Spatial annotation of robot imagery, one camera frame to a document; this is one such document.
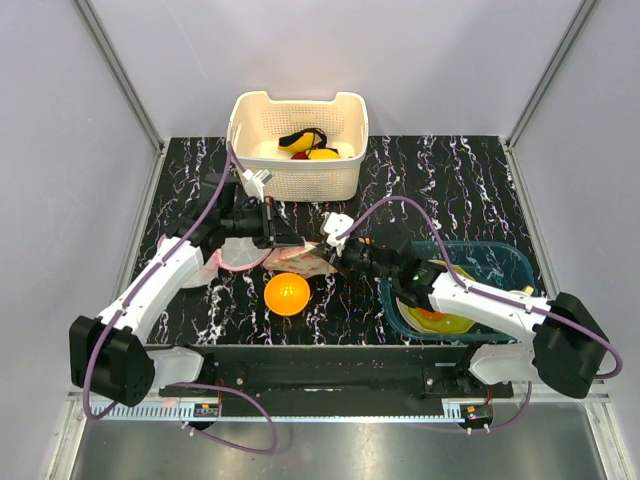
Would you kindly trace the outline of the orange plastic cup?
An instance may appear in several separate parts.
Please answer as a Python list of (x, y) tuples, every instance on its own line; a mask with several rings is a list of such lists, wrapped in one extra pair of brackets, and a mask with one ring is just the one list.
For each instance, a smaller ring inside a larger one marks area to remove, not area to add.
[(419, 316), (428, 322), (439, 322), (444, 318), (444, 314), (439, 312), (432, 312), (426, 309), (418, 308)]

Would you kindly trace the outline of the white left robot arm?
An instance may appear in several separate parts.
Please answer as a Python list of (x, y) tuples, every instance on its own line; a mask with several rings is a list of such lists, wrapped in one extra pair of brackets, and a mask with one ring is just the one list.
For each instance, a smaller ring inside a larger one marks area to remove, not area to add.
[(196, 396), (215, 386), (216, 372), (192, 347), (149, 351), (147, 337), (178, 291), (203, 270), (228, 239), (248, 239), (259, 249), (301, 246), (303, 238), (279, 215), (264, 188), (267, 170), (244, 173), (248, 196), (235, 198), (237, 181), (205, 179), (208, 200), (194, 202), (173, 224), (144, 270), (96, 317), (79, 316), (69, 329), (72, 383), (85, 396), (133, 407), (152, 390), (181, 383)]

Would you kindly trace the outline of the floral pink laundry bag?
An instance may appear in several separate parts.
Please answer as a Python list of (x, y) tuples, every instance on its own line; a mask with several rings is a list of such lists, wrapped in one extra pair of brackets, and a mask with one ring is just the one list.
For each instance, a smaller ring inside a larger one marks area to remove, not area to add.
[(335, 274), (337, 270), (314, 253), (317, 246), (317, 243), (306, 242), (304, 246), (276, 248), (262, 262), (262, 267), (271, 271), (295, 273), (305, 279)]

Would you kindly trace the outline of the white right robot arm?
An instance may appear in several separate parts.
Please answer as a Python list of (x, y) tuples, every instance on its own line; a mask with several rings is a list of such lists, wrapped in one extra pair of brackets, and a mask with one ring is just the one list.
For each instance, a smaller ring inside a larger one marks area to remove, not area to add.
[(387, 281), (408, 307), (464, 317), (514, 338), (512, 344), (478, 347), (454, 371), (463, 395), (476, 396), (503, 381), (540, 380), (566, 397), (583, 399), (596, 380), (608, 339), (572, 294), (545, 299), (481, 284), (425, 259), (408, 241), (390, 248), (339, 234), (327, 238), (326, 251), (340, 270)]

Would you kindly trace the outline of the white mesh pink-trimmed laundry bag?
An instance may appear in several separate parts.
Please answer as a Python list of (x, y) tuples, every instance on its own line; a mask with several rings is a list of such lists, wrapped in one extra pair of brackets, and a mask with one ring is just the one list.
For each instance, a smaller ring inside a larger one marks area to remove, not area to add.
[(222, 271), (241, 272), (259, 266), (271, 253), (271, 249), (260, 249), (251, 238), (226, 239), (223, 246), (213, 254), (205, 254), (190, 241), (185, 241), (176, 253), (166, 260), (151, 276), (150, 285), (177, 288), (183, 280), (182, 289), (209, 285)]

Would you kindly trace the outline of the orange plastic bowl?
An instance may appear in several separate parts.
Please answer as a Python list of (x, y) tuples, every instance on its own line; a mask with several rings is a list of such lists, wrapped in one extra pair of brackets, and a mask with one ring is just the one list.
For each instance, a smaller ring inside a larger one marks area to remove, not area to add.
[(303, 311), (310, 297), (308, 282), (302, 276), (290, 272), (275, 275), (264, 288), (267, 308), (283, 317), (294, 316)]

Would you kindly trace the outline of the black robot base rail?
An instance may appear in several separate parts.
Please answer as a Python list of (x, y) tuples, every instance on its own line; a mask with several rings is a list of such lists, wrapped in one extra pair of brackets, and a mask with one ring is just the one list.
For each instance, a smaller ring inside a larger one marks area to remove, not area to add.
[(210, 346), (196, 382), (231, 387), (273, 417), (409, 417), (443, 413), (442, 400), (511, 399), (464, 371), (462, 346)]

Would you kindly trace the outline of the cream perforated laundry basket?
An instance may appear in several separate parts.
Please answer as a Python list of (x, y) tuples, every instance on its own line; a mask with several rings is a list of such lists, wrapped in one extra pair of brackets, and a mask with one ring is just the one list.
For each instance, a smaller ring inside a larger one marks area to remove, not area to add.
[(285, 202), (353, 198), (368, 138), (365, 100), (351, 92), (326, 101), (246, 92), (236, 100), (227, 128), (240, 164), (269, 171), (265, 193)]

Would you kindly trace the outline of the teal transparent plastic tray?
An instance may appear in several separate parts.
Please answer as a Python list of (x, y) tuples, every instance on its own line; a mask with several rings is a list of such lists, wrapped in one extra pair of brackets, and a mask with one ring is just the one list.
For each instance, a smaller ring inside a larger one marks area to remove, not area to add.
[[(526, 286), (535, 286), (528, 259), (512, 246), (489, 241), (446, 241), (444, 245), (455, 271), (466, 279), (508, 291), (521, 291)], [(476, 321), (476, 325), (464, 334), (420, 333), (401, 317), (396, 303), (398, 299), (386, 281), (381, 283), (380, 299), (387, 323), (405, 340), (453, 345), (512, 341), (508, 335)]]

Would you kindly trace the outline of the yellow-green dotted plate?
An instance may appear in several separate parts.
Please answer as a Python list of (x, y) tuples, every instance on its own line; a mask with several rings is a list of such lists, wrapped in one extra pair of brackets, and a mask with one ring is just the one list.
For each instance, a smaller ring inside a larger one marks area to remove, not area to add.
[(415, 331), (433, 334), (464, 334), (476, 325), (465, 317), (442, 313), (444, 318), (439, 322), (424, 321), (418, 314), (419, 307), (408, 307), (400, 300), (396, 301), (398, 310), (404, 321)]

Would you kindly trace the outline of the yellow black bra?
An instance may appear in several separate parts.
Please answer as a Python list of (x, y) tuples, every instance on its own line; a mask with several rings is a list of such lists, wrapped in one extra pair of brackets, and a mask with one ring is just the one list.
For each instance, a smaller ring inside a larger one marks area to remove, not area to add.
[(337, 149), (328, 145), (328, 137), (319, 128), (307, 128), (278, 139), (278, 150), (291, 156), (296, 152), (306, 152), (307, 160), (340, 159)]

